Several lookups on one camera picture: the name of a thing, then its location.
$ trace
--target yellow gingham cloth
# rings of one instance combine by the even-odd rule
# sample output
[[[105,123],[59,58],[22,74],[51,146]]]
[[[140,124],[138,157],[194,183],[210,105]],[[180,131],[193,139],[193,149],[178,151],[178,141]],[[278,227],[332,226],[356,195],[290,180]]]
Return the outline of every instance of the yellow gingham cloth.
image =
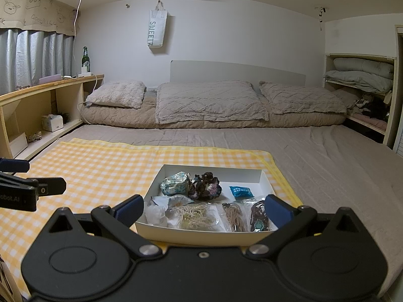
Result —
[[[21,261],[58,207],[89,213],[98,205],[114,206],[134,194],[144,196],[164,164],[262,169],[278,197],[294,207],[302,204],[265,151],[134,146],[78,138],[60,142],[20,176],[63,177],[67,182],[65,193],[40,198],[36,212],[0,209],[0,254],[21,293],[29,295],[21,276]]]

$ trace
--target cartoon drawing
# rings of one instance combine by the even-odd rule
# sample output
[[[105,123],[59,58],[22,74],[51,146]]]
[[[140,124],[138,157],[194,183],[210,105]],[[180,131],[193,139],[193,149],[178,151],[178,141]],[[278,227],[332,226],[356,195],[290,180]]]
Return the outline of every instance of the cartoon drawing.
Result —
[[[74,20],[76,15],[77,15],[77,9],[73,9],[69,14],[69,18],[71,20]]]
[[[4,5],[4,12],[9,15],[13,15],[17,12],[18,8],[21,8],[21,6],[16,6],[13,2],[8,2],[5,0],[6,3]]]
[[[59,12],[57,13],[58,22],[64,22],[65,19],[66,19],[66,17],[64,17],[62,14],[60,14]]]
[[[41,5],[41,0],[27,0],[25,7],[27,9],[35,8]]]

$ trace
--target hanging bag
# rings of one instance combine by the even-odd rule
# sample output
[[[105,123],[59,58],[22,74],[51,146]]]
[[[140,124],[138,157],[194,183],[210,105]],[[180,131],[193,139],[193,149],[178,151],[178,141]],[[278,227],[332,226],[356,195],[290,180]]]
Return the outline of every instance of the hanging bag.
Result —
[[[147,38],[149,48],[158,48],[162,46],[164,42],[167,15],[168,12],[164,9],[161,1],[158,1],[155,10],[150,10]]]

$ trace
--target wall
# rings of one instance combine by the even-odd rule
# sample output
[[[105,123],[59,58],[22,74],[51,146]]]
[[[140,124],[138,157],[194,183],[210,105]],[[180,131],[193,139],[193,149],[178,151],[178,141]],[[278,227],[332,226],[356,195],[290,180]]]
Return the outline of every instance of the wall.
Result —
[[[403,25],[403,14],[362,16],[327,22],[325,51],[395,57],[395,25]]]
[[[153,87],[169,81],[171,60],[204,60],[302,73],[306,85],[321,85],[325,39],[317,19],[250,0],[162,0],[171,17],[164,46],[151,50],[148,13],[157,1],[83,10],[77,63],[86,45],[91,71],[104,73],[106,81],[133,78]]]

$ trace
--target green glass bottle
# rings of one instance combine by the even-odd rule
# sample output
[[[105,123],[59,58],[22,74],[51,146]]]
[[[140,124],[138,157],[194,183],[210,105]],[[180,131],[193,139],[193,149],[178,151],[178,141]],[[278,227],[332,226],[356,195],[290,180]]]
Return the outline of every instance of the green glass bottle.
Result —
[[[87,67],[87,72],[89,72],[89,56],[87,47],[83,47],[84,54],[83,59],[81,60],[82,67]]]

